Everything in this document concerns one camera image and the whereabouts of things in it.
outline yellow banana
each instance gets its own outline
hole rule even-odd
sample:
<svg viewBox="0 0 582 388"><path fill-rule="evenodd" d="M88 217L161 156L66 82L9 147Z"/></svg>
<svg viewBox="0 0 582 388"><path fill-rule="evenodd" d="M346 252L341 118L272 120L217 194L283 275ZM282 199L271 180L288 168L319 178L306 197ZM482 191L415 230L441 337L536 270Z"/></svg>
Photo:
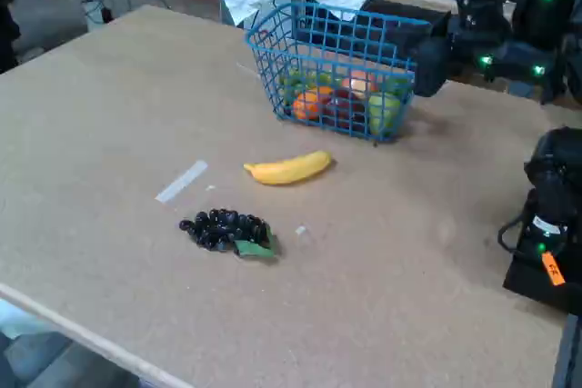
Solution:
<svg viewBox="0 0 582 388"><path fill-rule="evenodd" d="M277 163L245 164L244 167L261 184L281 185L322 172L331 162L331 154L319 150Z"/></svg>

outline basket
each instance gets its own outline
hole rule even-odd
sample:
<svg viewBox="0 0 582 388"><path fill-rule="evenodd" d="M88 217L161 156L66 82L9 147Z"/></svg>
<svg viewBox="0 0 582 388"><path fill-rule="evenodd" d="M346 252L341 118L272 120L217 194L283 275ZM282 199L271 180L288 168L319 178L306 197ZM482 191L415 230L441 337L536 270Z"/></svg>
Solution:
<svg viewBox="0 0 582 388"><path fill-rule="evenodd" d="M424 35L428 26L292 2L254 25L246 41L278 118L385 141L394 137L413 96L416 65L398 52L407 53L411 35Z"/></svg>

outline green light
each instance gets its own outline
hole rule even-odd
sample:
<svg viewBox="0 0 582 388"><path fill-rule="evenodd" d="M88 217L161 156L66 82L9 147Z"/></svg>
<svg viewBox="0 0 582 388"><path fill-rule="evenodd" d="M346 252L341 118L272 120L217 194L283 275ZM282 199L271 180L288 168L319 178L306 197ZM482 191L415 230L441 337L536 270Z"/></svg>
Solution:
<svg viewBox="0 0 582 388"><path fill-rule="evenodd" d="M541 76L546 72L546 68L543 65L534 65L532 70L536 76Z"/></svg>
<svg viewBox="0 0 582 388"><path fill-rule="evenodd" d="M479 58L479 62L483 65L491 65L493 64L493 56L481 56Z"/></svg>

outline orange label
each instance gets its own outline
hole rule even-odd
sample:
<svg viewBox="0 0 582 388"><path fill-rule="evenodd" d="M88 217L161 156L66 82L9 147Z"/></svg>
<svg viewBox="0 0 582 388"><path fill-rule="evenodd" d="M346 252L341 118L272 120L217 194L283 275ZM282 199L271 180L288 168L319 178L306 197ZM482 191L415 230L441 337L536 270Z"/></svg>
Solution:
<svg viewBox="0 0 582 388"><path fill-rule="evenodd" d="M556 259L554 258L553 254L551 254L550 252L543 252L542 263L544 263L547 275L549 276L554 286L566 283L566 281L564 280L564 276L562 276L562 273L560 272L560 269L557 266Z"/></svg>

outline tape strip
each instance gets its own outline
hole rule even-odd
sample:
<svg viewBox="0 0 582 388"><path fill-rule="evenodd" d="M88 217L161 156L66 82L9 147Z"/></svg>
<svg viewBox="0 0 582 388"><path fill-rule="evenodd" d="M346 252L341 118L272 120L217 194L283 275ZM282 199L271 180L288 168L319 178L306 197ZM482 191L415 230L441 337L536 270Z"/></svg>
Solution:
<svg viewBox="0 0 582 388"><path fill-rule="evenodd" d="M184 188L189 186L200 174L202 174L206 168L208 168L208 164L205 161L196 161L188 171L178 177L164 191L158 194L156 200L162 204L172 200Z"/></svg>

